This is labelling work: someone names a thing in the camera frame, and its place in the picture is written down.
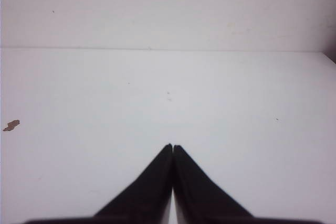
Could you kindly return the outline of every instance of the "brown spot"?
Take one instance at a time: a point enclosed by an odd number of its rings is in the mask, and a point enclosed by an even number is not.
[[[10,123],[7,123],[8,127],[4,128],[4,131],[11,131],[13,130],[16,126],[20,124],[20,120],[14,120],[11,121]]]

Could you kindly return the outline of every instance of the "black object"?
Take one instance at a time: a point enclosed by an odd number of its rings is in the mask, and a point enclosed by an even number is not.
[[[179,145],[166,145],[143,173],[91,218],[34,220],[27,224],[158,224],[174,187],[179,224],[318,224],[255,218],[214,184]]]

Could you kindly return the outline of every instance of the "white surface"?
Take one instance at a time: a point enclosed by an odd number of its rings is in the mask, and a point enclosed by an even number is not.
[[[167,143],[256,216],[336,222],[323,54],[3,49],[1,66],[2,129],[21,121],[1,132],[3,224],[93,215]]]
[[[2,47],[324,51],[335,41],[336,0],[2,0]]]

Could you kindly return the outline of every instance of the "dirt speck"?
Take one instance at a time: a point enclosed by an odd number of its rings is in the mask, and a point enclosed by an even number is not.
[[[20,124],[20,120],[14,120],[7,123],[7,128],[4,128],[4,131],[12,131],[16,126]]]

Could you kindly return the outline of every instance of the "white table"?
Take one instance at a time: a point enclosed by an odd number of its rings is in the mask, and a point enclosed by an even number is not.
[[[1,70],[3,224],[93,215],[167,143],[255,216],[336,222],[323,54],[2,49]]]

